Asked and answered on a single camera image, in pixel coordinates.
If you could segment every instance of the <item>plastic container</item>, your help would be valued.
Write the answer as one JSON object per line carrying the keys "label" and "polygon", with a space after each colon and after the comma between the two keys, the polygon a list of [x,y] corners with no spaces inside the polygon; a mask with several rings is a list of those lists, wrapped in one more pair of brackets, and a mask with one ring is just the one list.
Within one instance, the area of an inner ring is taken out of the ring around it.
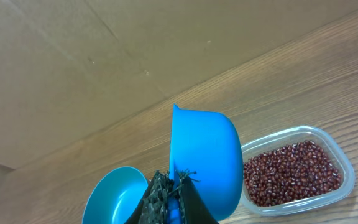
{"label": "plastic container", "polygon": [[329,205],[345,198],[352,192],[355,182],[352,164],[332,137],[319,128],[297,126],[270,134],[255,141],[251,141],[241,147],[242,159],[244,162],[247,162],[249,158],[257,156],[260,153],[277,149],[286,144],[292,144],[304,140],[313,140],[316,144],[319,144],[324,149],[325,153],[331,158],[332,163],[343,176],[340,188],[330,193],[304,198],[302,200],[288,202],[282,205],[259,207],[252,203],[243,183],[241,202],[246,208],[263,216],[288,215]]}

